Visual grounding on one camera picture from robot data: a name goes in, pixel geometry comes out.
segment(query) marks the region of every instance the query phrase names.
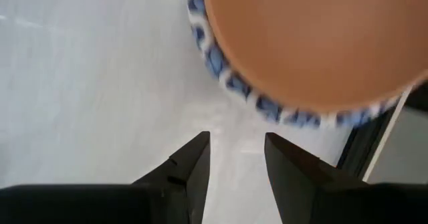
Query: white surface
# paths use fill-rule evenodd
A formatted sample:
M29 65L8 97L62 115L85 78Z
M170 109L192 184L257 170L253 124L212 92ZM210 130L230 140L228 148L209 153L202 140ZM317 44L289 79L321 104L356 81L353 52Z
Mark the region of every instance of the white surface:
M349 129L264 122L211 79L186 0L0 0L0 187L129 183L211 131L204 223L280 223L277 132L336 163Z

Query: blue and white bowl rim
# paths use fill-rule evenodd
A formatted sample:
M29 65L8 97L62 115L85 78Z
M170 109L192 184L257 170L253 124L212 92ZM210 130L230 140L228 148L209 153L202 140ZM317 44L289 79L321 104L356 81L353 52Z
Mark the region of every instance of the blue and white bowl rim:
M359 110L348 110L327 114L301 111L281 105L250 86L229 65L209 25L204 0L187 0L191 29L197 47L211 74L219 80L220 86L238 95L246 104L253 106L267 120L278 124L310 126L312 128L338 128L360 126L376 118L397 104L400 96L374 103Z

